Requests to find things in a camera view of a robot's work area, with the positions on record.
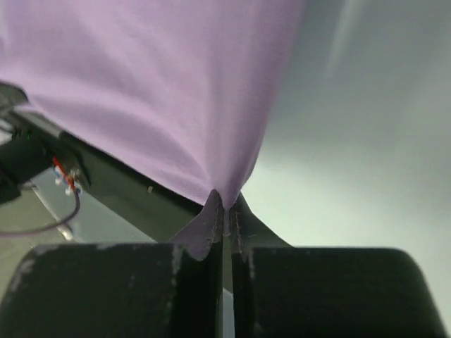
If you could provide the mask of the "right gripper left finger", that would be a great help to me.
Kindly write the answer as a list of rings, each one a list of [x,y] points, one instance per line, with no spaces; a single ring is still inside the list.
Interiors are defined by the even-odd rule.
[[[102,203],[151,239],[37,246],[1,301],[2,337],[221,337],[223,206],[174,193]]]

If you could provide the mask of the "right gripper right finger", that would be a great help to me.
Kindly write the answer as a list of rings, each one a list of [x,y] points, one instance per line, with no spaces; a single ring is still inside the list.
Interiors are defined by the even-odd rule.
[[[230,210],[237,337],[446,337],[424,275],[394,248],[295,247]]]

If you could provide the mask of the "purple t-shirt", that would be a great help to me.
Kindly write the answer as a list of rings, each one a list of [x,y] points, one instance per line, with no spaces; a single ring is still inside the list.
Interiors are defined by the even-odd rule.
[[[1,80],[14,116],[68,132],[171,191],[216,206],[218,232],[257,161],[303,1],[4,1]]]

